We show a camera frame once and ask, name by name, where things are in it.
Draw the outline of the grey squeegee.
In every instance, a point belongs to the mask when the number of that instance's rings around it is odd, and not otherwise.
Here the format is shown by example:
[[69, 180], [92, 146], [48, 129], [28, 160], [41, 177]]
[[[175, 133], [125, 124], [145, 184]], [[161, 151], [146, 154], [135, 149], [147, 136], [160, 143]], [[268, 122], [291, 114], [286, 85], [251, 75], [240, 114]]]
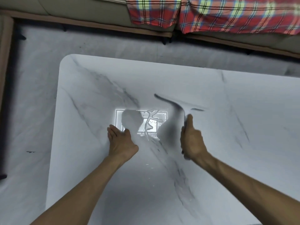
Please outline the grey squeegee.
[[170, 104], [174, 109], [171, 116], [158, 129], [158, 137], [166, 146], [175, 147], [181, 140], [179, 130], [183, 127], [183, 132], [186, 132], [187, 119], [191, 111], [203, 112], [206, 108], [163, 94], [154, 94], [154, 97]]

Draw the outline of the beige sofa with brown base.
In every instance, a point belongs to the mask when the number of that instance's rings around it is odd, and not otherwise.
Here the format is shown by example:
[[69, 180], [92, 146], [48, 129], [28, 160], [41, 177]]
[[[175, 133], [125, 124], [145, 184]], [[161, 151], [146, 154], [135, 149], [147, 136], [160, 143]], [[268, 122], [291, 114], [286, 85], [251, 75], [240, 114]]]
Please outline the beige sofa with brown base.
[[4, 30], [11, 30], [13, 18], [60, 23], [159, 36], [166, 44], [181, 33], [186, 38], [229, 45], [253, 51], [272, 53], [296, 58], [300, 61], [300, 34], [277, 33], [195, 32], [183, 34], [177, 23], [168, 28], [136, 25], [131, 22], [125, 0], [0, 0], [0, 16]]

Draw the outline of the person's right hand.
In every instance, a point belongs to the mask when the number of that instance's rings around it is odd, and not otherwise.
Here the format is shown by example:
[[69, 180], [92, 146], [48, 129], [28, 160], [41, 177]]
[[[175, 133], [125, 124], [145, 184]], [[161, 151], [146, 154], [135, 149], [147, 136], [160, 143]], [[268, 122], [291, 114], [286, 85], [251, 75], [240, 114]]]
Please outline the person's right hand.
[[181, 129], [180, 143], [182, 155], [186, 160], [191, 160], [199, 166], [203, 166], [205, 158], [208, 156], [207, 148], [200, 130], [194, 128], [191, 132], [186, 132], [186, 121]]

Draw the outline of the person's right forearm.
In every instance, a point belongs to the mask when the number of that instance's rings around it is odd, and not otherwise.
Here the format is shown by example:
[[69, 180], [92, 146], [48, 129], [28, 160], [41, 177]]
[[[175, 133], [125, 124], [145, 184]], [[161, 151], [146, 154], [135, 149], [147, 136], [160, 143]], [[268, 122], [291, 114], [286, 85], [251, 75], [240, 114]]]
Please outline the person's right forearm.
[[300, 225], [300, 202], [216, 159], [208, 152], [190, 158], [221, 183], [262, 225]]

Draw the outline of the person's left forearm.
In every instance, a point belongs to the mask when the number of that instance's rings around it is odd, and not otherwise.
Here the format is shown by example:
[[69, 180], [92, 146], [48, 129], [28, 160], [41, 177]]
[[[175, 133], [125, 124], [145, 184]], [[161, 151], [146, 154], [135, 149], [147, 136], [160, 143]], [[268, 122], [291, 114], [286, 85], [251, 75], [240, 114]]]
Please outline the person's left forearm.
[[30, 225], [87, 225], [109, 180], [133, 155], [107, 156], [102, 163]]

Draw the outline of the person's left hand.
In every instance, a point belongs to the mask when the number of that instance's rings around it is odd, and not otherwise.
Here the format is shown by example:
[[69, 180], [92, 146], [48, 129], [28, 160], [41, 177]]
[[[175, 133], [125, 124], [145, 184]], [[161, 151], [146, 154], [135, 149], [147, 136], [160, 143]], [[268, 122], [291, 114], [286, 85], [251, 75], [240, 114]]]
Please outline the person's left hand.
[[139, 150], [136, 144], [126, 144], [124, 140], [124, 132], [120, 131], [114, 125], [107, 128], [108, 139], [110, 142], [109, 154], [110, 158], [117, 160], [120, 164], [129, 161]]

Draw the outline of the red plaid cloth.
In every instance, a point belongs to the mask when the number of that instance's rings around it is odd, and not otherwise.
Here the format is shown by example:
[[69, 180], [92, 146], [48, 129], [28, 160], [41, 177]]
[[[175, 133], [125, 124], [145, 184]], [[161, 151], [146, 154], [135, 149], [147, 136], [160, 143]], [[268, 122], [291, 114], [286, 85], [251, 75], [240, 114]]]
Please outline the red plaid cloth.
[[178, 26], [195, 32], [300, 34], [300, 0], [182, 0]]
[[177, 23], [182, 0], [125, 0], [136, 25], [168, 28]]

